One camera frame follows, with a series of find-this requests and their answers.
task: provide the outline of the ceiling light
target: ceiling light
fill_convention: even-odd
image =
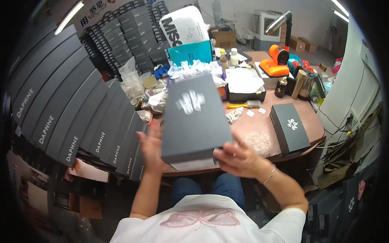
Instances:
[[[337,0],[331,0],[331,1],[333,1],[335,5],[338,6],[340,10],[342,10],[347,17],[350,17],[349,12],[347,12],[347,10]]]
[[[343,16],[341,13],[339,13],[338,11],[334,10],[334,14],[336,14],[337,16],[344,19],[344,21],[346,21],[347,23],[349,22],[349,20],[345,16]]]
[[[55,34],[58,35],[64,28],[65,26],[69,23],[69,21],[74,17],[74,15],[80,10],[84,4],[81,2],[77,3],[77,5],[66,15],[65,19],[61,22],[60,26],[57,28],[55,31]]]

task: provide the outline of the gold bangle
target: gold bangle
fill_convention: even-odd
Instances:
[[[269,178],[267,178],[267,180],[266,181],[264,181],[262,184],[265,184],[266,182],[268,182],[271,178],[272,178],[272,176],[274,175],[274,172],[275,172],[275,165],[274,165],[274,169],[273,169],[273,171],[270,173],[270,175],[269,175]]]

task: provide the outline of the black perfume bottle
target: black perfume bottle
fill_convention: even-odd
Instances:
[[[286,77],[282,77],[278,80],[277,86],[274,90],[274,95],[278,98],[282,98],[285,94],[286,86],[288,84],[288,81],[286,80]]]

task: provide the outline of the pink butterfly print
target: pink butterfly print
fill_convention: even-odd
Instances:
[[[160,226],[181,228],[193,226],[197,223],[206,226],[237,226],[239,221],[235,217],[235,212],[231,209],[211,209],[207,211],[191,210],[173,213],[168,220],[162,222]]]

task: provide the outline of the teal box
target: teal box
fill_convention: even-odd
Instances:
[[[168,60],[177,66],[181,66],[182,61],[188,61],[189,65],[193,65],[193,60],[210,63],[213,59],[209,41],[179,45],[168,48],[167,52]]]

